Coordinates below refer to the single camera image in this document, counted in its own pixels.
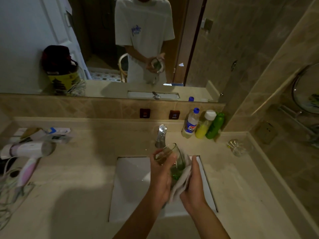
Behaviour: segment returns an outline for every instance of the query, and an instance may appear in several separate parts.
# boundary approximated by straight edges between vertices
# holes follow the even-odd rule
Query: white cloth
[[[180,194],[185,189],[187,189],[189,184],[189,179],[191,176],[192,161],[187,155],[187,153],[185,153],[182,150],[180,150],[180,152],[181,152],[181,156],[184,158],[184,161],[185,161],[185,169],[183,170],[183,173],[178,179],[178,181],[176,182],[176,184],[171,189],[169,200],[168,200],[169,203],[172,203],[173,201],[178,199]]]
[[[175,38],[172,9],[168,0],[117,0],[115,6],[115,43],[132,45],[143,56],[160,54],[163,41]],[[130,55],[127,82],[166,83],[165,72],[153,74],[145,64]]]

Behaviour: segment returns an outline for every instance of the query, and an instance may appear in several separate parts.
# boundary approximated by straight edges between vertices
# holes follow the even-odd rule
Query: plastic bottle
[[[213,120],[217,116],[216,112],[213,110],[208,110],[205,112],[205,117],[203,120],[200,120],[197,125],[197,129],[195,132],[195,136],[199,139],[204,138],[205,134],[207,133],[210,125],[212,124]]]
[[[207,133],[206,133],[206,137],[208,139],[213,139],[215,136],[218,135],[218,132],[221,128],[221,126],[223,125],[225,120],[225,114],[224,113],[217,113],[216,118],[214,119],[213,123],[211,124],[211,126],[209,127]]]
[[[193,112],[188,115],[187,122],[185,123],[185,127],[182,129],[181,134],[185,138],[190,138],[197,126],[199,120],[199,109],[194,108]]]

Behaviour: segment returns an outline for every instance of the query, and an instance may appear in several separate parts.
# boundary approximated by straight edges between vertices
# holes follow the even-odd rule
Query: white bottle cap
[[[213,121],[216,116],[217,114],[213,110],[207,110],[205,113],[205,118],[210,121]]]

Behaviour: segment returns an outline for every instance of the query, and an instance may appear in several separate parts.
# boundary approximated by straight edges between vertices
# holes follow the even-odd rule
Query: white t-shirt
[[[115,6],[115,42],[132,45],[143,56],[160,54],[163,41],[175,38],[172,9],[168,0],[117,0]],[[146,65],[130,55],[127,82],[164,84],[165,72],[153,74]]]

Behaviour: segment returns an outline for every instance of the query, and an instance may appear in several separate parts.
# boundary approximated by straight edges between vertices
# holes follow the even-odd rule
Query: sink
[[[205,199],[216,212],[216,206],[199,157]],[[125,221],[129,218],[146,194],[151,180],[150,159],[148,157],[118,158],[112,192],[109,222]],[[159,218],[188,215],[181,200],[174,201],[161,210]]]

